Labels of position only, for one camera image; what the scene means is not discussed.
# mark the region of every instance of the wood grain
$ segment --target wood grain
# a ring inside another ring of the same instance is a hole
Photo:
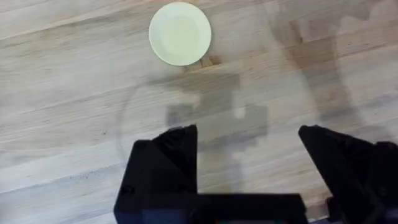
[[[147,38],[168,2],[1,1],[1,223],[115,223],[133,142],[192,123],[201,192],[298,192],[320,218],[298,128],[396,139],[396,0],[191,0],[213,39],[186,67]]]

